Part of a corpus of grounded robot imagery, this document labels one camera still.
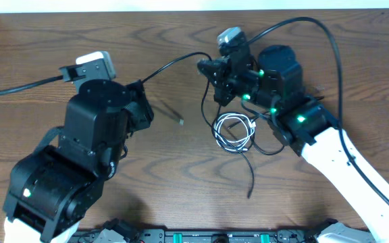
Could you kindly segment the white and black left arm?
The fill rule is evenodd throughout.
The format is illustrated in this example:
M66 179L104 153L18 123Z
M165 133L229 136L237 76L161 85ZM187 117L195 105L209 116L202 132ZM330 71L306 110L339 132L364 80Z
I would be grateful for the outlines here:
M64 125L49 130L11 170L3 211L8 224L32 234L16 230L6 238L67 240L115 175L127 137L149 128L153 117L141 80L83 82L68 101Z

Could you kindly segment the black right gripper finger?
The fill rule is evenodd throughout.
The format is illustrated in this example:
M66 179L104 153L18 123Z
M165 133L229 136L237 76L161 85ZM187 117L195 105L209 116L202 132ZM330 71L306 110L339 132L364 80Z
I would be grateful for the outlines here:
M234 78L218 78L213 79L214 96L213 99L219 105L227 106L236 96Z
M213 86L225 86L228 83L231 63L229 57L202 59L197 63L197 68Z

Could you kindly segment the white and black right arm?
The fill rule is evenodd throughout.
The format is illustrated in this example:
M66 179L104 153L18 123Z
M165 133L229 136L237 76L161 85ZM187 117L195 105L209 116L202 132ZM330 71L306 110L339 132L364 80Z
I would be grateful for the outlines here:
M226 106L240 97L266 109L274 136L334 185L376 242L389 242L389 183L355 148L339 120L306 93L294 51L284 45L264 49L258 71L247 45L222 44L220 52L220 58L197 64L214 86L214 100Z

